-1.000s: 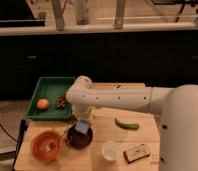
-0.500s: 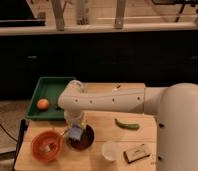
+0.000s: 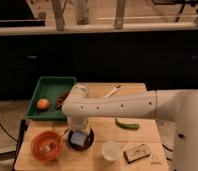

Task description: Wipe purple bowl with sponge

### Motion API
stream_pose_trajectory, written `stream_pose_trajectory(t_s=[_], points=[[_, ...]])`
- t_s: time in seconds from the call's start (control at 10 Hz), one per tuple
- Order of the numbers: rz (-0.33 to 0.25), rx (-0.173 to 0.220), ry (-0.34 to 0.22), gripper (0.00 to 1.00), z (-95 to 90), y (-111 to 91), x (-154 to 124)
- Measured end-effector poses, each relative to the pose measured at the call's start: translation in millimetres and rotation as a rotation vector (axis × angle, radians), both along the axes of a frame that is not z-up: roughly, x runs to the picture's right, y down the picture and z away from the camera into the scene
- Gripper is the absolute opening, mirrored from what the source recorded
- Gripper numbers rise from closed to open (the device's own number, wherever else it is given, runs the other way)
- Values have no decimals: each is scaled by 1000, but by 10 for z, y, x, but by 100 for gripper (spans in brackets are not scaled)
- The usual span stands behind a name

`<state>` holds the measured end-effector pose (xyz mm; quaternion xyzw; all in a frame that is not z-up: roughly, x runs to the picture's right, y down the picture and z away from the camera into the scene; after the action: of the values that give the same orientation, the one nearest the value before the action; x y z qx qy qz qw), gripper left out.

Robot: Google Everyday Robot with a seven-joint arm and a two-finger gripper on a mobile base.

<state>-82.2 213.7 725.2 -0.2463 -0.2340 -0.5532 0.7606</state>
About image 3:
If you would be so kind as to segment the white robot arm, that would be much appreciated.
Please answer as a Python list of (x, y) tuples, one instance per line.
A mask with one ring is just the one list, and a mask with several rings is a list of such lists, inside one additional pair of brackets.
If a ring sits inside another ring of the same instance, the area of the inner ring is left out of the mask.
[(61, 110), (75, 128), (83, 128), (87, 117), (172, 120), (176, 132), (171, 171), (198, 171), (198, 89), (90, 98), (88, 88), (76, 84)]

